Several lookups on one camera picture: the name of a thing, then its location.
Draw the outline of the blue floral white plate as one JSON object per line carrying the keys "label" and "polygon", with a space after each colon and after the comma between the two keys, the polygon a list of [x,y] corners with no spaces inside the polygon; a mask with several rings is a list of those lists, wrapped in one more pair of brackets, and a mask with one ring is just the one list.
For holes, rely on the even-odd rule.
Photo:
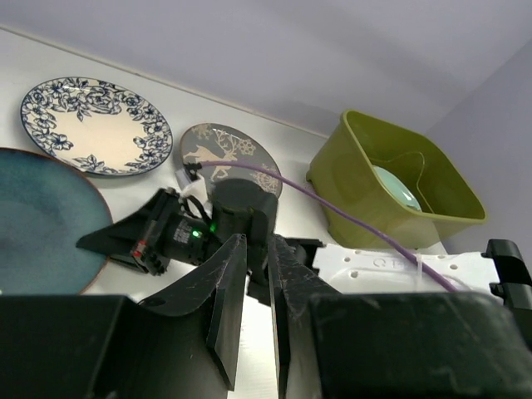
{"label": "blue floral white plate", "polygon": [[92,175],[141,175],[161,166],[173,149],[170,125],[153,104],[99,79],[44,81],[23,97],[20,118],[45,154]]}

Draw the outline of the dark teal blossom plate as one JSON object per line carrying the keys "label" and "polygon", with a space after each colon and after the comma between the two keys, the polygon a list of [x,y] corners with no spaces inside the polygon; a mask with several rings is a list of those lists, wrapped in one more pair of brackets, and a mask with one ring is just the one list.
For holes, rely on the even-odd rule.
{"label": "dark teal blossom plate", "polygon": [[103,196],[78,170],[44,155],[1,150],[2,295],[86,291],[107,258],[76,243],[111,222]]}

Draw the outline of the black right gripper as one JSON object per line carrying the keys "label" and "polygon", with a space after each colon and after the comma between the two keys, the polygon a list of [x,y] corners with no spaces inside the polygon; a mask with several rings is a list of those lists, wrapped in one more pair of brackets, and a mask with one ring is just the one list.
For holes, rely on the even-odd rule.
{"label": "black right gripper", "polygon": [[232,235],[243,234],[247,294],[268,306],[268,241],[275,228],[277,196],[250,180],[228,179],[214,185],[210,203],[211,216],[196,219],[175,212],[173,189],[160,189],[136,212],[79,238],[76,246],[137,272],[161,275],[170,259],[200,265]]}

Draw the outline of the grey deer plate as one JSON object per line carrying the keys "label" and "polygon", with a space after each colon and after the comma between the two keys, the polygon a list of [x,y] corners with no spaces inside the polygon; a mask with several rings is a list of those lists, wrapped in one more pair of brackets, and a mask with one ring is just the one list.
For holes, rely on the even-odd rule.
{"label": "grey deer plate", "polygon": [[[222,160],[279,172],[274,158],[256,140],[231,126],[215,123],[190,127],[180,139],[180,156],[185,163]],[[282,182],[255,170],[210,166],[202,169],[202,175],[211,185],[226,178],[241,178],[253,181],[276,196],[280,196],[283,189]]]}

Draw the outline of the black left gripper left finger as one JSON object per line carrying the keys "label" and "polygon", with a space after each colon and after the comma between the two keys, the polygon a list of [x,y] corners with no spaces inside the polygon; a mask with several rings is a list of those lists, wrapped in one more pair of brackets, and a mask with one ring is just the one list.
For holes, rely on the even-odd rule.
{"label": "black left gripper left finger", "polygon": [[2,397],[227,397],[236,379],[246,253],[236,234],[140,302],[2,297]]}

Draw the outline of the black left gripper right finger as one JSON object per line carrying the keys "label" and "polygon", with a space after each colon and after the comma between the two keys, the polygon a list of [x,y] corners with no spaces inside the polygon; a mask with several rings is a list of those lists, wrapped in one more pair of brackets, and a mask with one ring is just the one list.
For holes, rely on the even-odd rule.
{"label": "black left gripper right finger", "polygon": [[278,396],[530,397],[531,277],[512,241],[491,239],[484,257],[490,294],[342,294],[272,237]]}

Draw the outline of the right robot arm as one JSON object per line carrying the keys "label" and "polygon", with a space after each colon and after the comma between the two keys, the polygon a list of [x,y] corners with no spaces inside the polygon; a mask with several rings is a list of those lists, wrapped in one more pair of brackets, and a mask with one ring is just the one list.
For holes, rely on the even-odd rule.
{"label": "right robot arm", "polygon": [[[273,236],[277,197],[249,180],[222,180],[214,185],[210,197],[211,216],[199,197],[191,190],[183,189],[178,194],[160,189],[134,214],[81,237],[76,246],[109,256],[142,273],[160,275],[171,259],[199,265],[232,234],[244,234],[250,276],[248,295],[269,305],[267,243]],[[422,261],[419,254],[397,243],[392,247],[417,267],[419,279],[426,275],[442,287],[447,284],[439,282],[444,276]],[[507,302],[518,288],[531,293],[531,275],[515,243],[492,239],[480,256],[491,259],[499,277],[500,281],[490,286],[495,296]]]}

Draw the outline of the mint green flower plate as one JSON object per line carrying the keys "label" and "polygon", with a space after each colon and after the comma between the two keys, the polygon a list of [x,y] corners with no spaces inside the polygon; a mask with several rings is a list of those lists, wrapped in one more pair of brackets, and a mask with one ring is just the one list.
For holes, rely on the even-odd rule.
{"label": "mint green flower plate", "polygon": [[374,165],[373,170],[376,172],[377,177],[383,183],[384,187],[396,200],[405,205],[407,208],[421,211],[421,204],[416,196],[398,177],[380,166]]}

